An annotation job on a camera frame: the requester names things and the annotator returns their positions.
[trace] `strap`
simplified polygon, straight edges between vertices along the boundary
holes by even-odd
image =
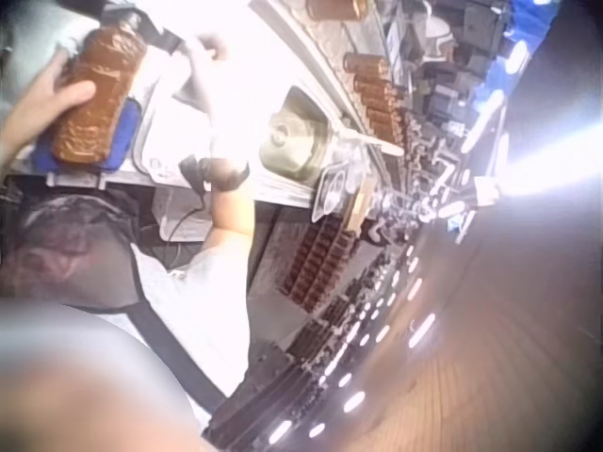
[[[187,394],[209,414],[215,413],[226,396],[190,358],[151,304],[142,301],[129,306],[127,315],[147,345],[171,370]]]

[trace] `light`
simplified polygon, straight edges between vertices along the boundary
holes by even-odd
[[[310,430],[310,438],[316,438],[320,433],[322,433],[325,429],[324,424],[318,424],[316,427]]]
[[[360,330],[360,322],[354,323],[354,326],[351,327],[350,333],[348,334],[348,337],[346,337],[346,342],[348,344],[354,340],[354,337],[358,334],[358,330]]]
[[[467,135],[467,139],[464,141],[463,146],[461,147],[461,153],[471,152],[481,138],[481,134],[483,134],[486,125],[488,125],[488,122],[490,122],[497,110],[502,106],[504,100],[505,94],[502,89],[497,89],[490,94],[490,97],[486,101],[486,105],[483,107],[480,117]]]
[[[411,290],[408,293],[407,299],[409,301],[412,301],[413,298],[416,296],[416,293],[418,292],[418,289],[421,288],[421,284],[423,284],[423,279],[422,278],[419,278],[418,280],[415,281],[415,283],[413,284],[413,287],[411,287]]]
[[[397,295],[398,294],[394,293],[394,294],[392,294],[392,295],[389,296],[389,300],[387,301],[387,306],[391,306],[394,303],[394,301],[396,301],[396,296]]]
[[[418,257],[413,259],[413,262],[411,262],[410,265],[408,266],[408,274],[409,275],[415,271],[416,266],[418,266]]]
[[[381,331],[379,331],[379,334],[377,335],[377,339],[375,339],[375,342],[377,344],[379,344],[388,333],[389,333],[389,325],[386,325],[383,327],[383,329]]]
[[[413,334],[413,336],[411,337],[411,340],[408,341],[409,348],[416,347],[416,345],[419,343],[419,341],[421,339],[423,339],[423,336],[432,327],[434,321],[435,321],[435,314],[429,314],[427,316],[427,318],[425,319],[425,321],[421,324],[421,326],[418,327],[418,330],[416,330],[415,334]]]
[[[469,182],[469,178],[471,177],[471,169],[466,169],[463,171],[463,176],[461,177],[461,185],[466,186],[467,182]]]
[[[603,126],[565,137],[512,164],[498,176],[506,195],[525,196],[573,184],[603,170]]]
[[[366,394],[364,392],[354,394],[343,406],[343,412],[351,412],[365,401]]]
[[[346,384],[348,384],[351,380],[351,374],[346,374],[340,381],[339,387],[343,388]]]
[[[441,202],[442,204],[446,203],[446,201],[448,201],[448,198],[449,198],[449,197],[450,197],[450,187],[449,187],[449,186],[447,186],[447,187],[444,189],[444,193],[442,193],[442,199],[440,200],[440,202]]]
[[[323,377],[329,377],[331,376],[331,374],[335,371],[335,369],[337,368],[337,361],[336,360],[332,360],[329,365],[327,365],[327,368],[324,369],[324,375]]]
[[[463,201],[456,201],[442,207],[437,213],[437,216],[440,218],[450,218],[459,215],[465,209],[466,205]]]
[[[454,174],[454,171],[456,170],[456,166],[454,166],[452,164],[446,164],[446,165],[447,165],[446,169],[444,169],[444,172],[435,181],[435,184],[433,185],[432,189],[430,190],[430,196],[435,196],[437,194],[437,192],[440,191],[440,188],[448,181],[450,176],[452,174]]]
[[[518,73],[528,60],[529,56],[528,45],[524,40],[521,40],[515,45],[509,59],[507,59],[507,63],[505,64],[505,71],[507,71],[507,74],[513,75],[514,73]]]
[[[498,149],[497,149],[497,162],[494,169],[494,174],[499,176],[507,167],[507,160],[509,158],[509,134],[505,132],[500,137],[498,141]]]
[[[291,421],[283,421],[279,427],[274,430],[268,439],[270,444],[276,444],[281,438],[283,438],[286,433],[289,431],[293,424]]]

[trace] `ceiling light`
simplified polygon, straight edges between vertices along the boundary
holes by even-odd
[[[364,392],[354,394],[343,406],[343,412],[351,412],[365,401],[366,394]]]
[[[410,265],[408,266],[408,274],[409,275],[415,271],[417,265],[418,265],[418,257],[413,259],[413,262],[411,262]]]
[[[354,337],[358,334],[358,330],[360,330],[360,322],[354,323],[354,326],[351,327],[350,333],[348,334],[348,337],[346,337],[346,342],[348,344],[354,340]]]
[[[310,430],[310,438],[316,438],[320,433],[324,431],[325,425],[318,424],[316,427]]]
[[[465,209],[466,204],[463,201],[455,201],[442,207],[437,213],[437,216],[440,218],[450,218],[459,215]]]
[[[411,291],[408,293],[408,300],[412,301],[413,298],[415,297],[416,293],[418,292],[418,289],[421,288],[421,284],[423,283],[423,279],[419,278],[418,280],[415,281],[415,283],[413,284],[413,287],[411,287]]]
[[[446,203],[446,201],[448,201],[449,197],[450,197],[450,187],[447,186],[444,189],[444,193],[442,193],[442,199],[440,200],[442,202],[442,204]]]
[[[346,374],[345,377],[343,377],[340,381],[339,381],[339,387],[343,388],[346,384],[348,384],[351,380],[351,374]]]
[[[279,427],[274,430],[274,433],[270,435],[268,442],[270,444],[276,444],[285,434],[289,431],[293,424],[291,421],[283,421]]]
[[[507,74],[513,75],[514,73],[518,73],[523,68],[529,56],[528,45],[524,40],[521,40],[515,45],[511,51],[511,55],[507,59],[507,63],[505,64]]]
[[[425,319],[425,321],[421,324],[421,326],[418,327],[418,330],[416,330],[415,334],[413,334],[413,337],[411,337],[411,340],[408,341],[409,348],[415,348],[416,344],[418,344],[419,341],[421,339],[423,339],[423,336],[432,327],[434,321],[435,321],[435,314],[429,314],[427,316],[427,318]]]
[[[385,327],[383,327],[383,329],[377,335],[377,339],[375,339],[375,342],[377,344],[379,344],[388,333],[389,333],[389,325],[386,325]]]
[[[467,182],[469,182],[469,178],[471,177],[471,169],[466,169],[463,171],[463,176],[461,177],[461,185],[466,186]]]

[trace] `brown bottle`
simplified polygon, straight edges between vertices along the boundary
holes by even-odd
[[[131,13],[119,24],[103,26],[87,37],[69,82],[91,80],[96,94],[60,118],[53,142],[55,158],[94,164],[108,157],[123,104],[146,54],[146,44],[135,31],[138,25],[139,16]]]

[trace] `led light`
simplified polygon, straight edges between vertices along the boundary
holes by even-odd
[[[365,401],[366,394],[364,392],[354,394],[343,406],[343,412],[351,412]]]
[[[325,425],[318,424],[316,427],[310,430],[310,438],[316,438],[320,433],[324,431]]]
[[[486,105],[484,106],[483,111],[480,113],[480,117],[473,126],[473,129],[471,129],[467,135],[467,139],[464,141],[463,146],[461,147],[461,153],[471,152],[481,138],[481,134],[483,134],[486,125],[488,125],[488,122],[490,122],[497,110],[502,106],[504,100],[505,94],[502,89],[497,89],[490,94],[490,98],[486,101]]]
[[[346,384],[348,384],[351,380],[351,374],[346,374],[345,377],[343,377],[340,381],[339,381],[339,387],[343,388]]]
[[[360,330],[360,322],[354,323],[354,326],[351,327],[350,333],[348,334],[348,337],[346,337],[346,342],[348,344],[354,340],[354,337],[358,334],[358,330]]]
[[[529,55],[530,53],[528,52],[528,45],[526,42],[524,40],[518,42],[511,51],[511,55],[505,64],[507,74],[512,75],[518,73],[528,60]]]
[[[463,201],[456,201],[442,207],[437,213],[437,216],[440,218],[450,218],[459,215],[465,209],[466,204]]]
[[[281,438],[283,438],[289,431],[293,424],[291,421],[283,421],[279,427],[274,430],[274,433],[270,435],[268,442],[270,444],[276,444]]]
[[[329,377],[335,371],[336,367],[337,367],[337,361],[336,360],[332,360],[329,363],[329,365],[327,365],[327,368],[324,369],[324,375],[323,375],[323,377]]]
[[[463,171],[463,176],[461,177],[461,185],[466,186],[467,182],[469,182],[469,178],[471,177],[471,169],[466,169]]]
[[[389,325],[383,327],[383,329],[377,335],[377,339],[375,339],[375,342],[377,344],[379,344],[388,333],[389,333]]]
[[[418,257],[416,257],[415,259],[413,259],[413,261],[408,266],[408,274],[409,275],[415,271],[416,266],[418,266]]]
[[[440,200],[442,202],[442,204],[446,203],[446,201],[448,201],[449,197],[450,197],[450,187],[447,186],[444,189],[444,193],[442,193],[442,199]]]
[[[416,344],[418,344],[419,341],[421,339],[423,339],[423,336],[432,327],[434,321],[435,321],[435,314],[429,314],[427,316],[427,318],[425,319],[425,321],[421,324],[421,326],[418,327],[418,330],[416,330],[415,334],[413,334],[413,336],[411,337],[411,340],[408,341],[409,348],[415,348]]]
[[[411,287],[411,291],[408,293],[408,300],[412,301],[413,298],[416,296],[416,293],[418,292],[418,289],[421,288],[421,284],[423,283],[423,279],[419,278],[418,280],[415,281],[415,283],[413,284],[413,287]]]

